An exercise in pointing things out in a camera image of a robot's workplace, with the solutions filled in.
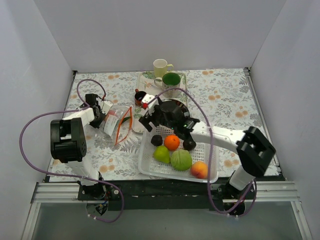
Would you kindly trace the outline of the fake peach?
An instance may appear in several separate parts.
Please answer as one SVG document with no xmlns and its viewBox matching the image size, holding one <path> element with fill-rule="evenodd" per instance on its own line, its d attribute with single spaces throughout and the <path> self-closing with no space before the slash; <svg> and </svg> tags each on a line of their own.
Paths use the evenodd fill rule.
<svg viewBox="0 0 320 240">
<path fill-rule="evenodd" d="M 197 161 L 191 166 L 190 173 L 198 179 L 206 179 L 208 176 L 208 166 L 203 161 Z"/>
</svg>

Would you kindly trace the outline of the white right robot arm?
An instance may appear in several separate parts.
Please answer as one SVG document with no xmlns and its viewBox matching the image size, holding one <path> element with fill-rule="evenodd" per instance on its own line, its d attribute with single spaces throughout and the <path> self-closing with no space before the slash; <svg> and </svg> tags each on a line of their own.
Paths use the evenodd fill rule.
<svg viewBox="0 0 320 240">
<path fill-rule="evenodd" d="M 232 173 L 225 184 L 226 194 L 237 199 L 245 192 L 245 188 L 255 178 L 265 175 L 265 172 L 276 153 L 276 149 L 256 127 L 247 130 L 231 130 L 227 128 L 210 126 L 209 123 L 200 121 L 190 116 L 188 108 L 175 99 L 155 101 L 143 99 L 145 114 L 139 122 L 145 127 L 142 147 L 138 157 L 139 171 L 154 177 L 197 182 L 195 177 L 184 171 L 172 170 L 166 164 L 161 164 L 159 169 L 152 170 L 155 163 L 152 157 L 154 147 L 150 143 L 153 134 L 168 135 L 174 133 L 183 141 L 197 143 L 196 159 L 203 158 L 210 163 L 212 157 L 210 144 L 224 148 L 238 155 L 241 165 Z"/>
</svg>

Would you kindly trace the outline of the clear zip top bag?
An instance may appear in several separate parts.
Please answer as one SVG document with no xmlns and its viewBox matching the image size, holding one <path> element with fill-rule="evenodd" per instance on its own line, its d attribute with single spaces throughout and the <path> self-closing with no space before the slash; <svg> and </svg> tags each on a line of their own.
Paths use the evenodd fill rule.
<svg viewBox="0 0 320 240">
<path fill-rule="evenodd" d="M 132 129 L 132 110 L 132 106 L 113 105 L 106 113 L 105 120 L 96 129 L 95 138 L 111 142 L 114 146 L 123 142 Z M 131 116 L 131 119 L 122 123 L 122 119 L 128 115 Z"/>
</svg>

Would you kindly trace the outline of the fake green apple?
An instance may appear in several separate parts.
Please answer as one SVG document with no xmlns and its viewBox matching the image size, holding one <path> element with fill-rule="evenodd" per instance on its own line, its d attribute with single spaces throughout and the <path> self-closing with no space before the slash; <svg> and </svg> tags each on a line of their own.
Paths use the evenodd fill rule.
<svg viewBox="0 0 320 240">
<path fill-rule="evenodd" d="M 163 145 L 157 146 L 153 157 L 158 162 L 164 163 L 164 164 L 170 164 L 171 157 L 170 157 L 170 151 Z"/>
</svg>

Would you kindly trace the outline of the fake orange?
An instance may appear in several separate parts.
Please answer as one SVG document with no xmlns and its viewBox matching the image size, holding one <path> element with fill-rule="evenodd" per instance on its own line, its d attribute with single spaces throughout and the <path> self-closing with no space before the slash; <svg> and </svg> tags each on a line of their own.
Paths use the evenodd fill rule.
<svg viewBox="0 0 320 240">
<path fill-rule="evenodd" d="M 180 139 L 176 135 L 168 135 L 164 139 L 164 146 L 169 151 L 175 151 L 180 146 Z"/>
</svg>

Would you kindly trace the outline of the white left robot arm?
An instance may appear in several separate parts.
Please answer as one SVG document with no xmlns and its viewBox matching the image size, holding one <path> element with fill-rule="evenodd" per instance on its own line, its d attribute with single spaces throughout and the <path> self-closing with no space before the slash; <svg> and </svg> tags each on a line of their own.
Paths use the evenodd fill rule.
<svg viewBox="0 0 320 240">
<path fill-rule="evenodd" d="M 85 95 L 86 104 L 80 106 L 80 111 L 63 119 L 52 120 L 50 123 L 50 152 L 55 160 L 70 167 L 73 173 L 80 176 L 78 181 L 84 194 L 95 200 L 106 196 L 106 187 L 101 181 L 102 175 L 94 169 L 86 158 L 87 142 L 84 127 L 90 125 L 98 129 L 106 117 L 99 104 L 98 95 Z"/>
</svg>

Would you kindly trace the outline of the fake green cucumber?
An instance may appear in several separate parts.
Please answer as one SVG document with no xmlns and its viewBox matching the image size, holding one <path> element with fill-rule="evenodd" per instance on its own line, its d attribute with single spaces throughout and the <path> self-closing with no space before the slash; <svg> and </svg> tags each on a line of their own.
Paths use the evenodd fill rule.
<svg viewBox="0 0 320 240">
<path fill-rule="evenodd" d="M 127 120 L 130 120 L 131 119 L 131 116 L 130 115 L 127 115 L 125 116 L 122 120 L 121 120 L 121 123 L 125 123 Z"/>
</svg>

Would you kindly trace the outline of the fake dark plum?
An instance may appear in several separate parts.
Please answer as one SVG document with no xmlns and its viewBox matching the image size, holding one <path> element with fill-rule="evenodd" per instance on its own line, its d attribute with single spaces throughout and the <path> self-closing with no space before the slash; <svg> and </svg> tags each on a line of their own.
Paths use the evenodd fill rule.
<svg viewBox="0 0 320 240">
<path fill-rule="evenodd" d="M 163 138 L 161 135 L 154 135 L 152 138 L 151 138 L 151 144 L 158 147 L 158 146 L 161 146 L 163 144 Z"/>
<path fill-rule="evenodd" d="M 197 144 L 193 140 L 184 140 L 182 145 L 183 149 L 187 151 L 192 151 L 197 146 Z"/>
</svg>

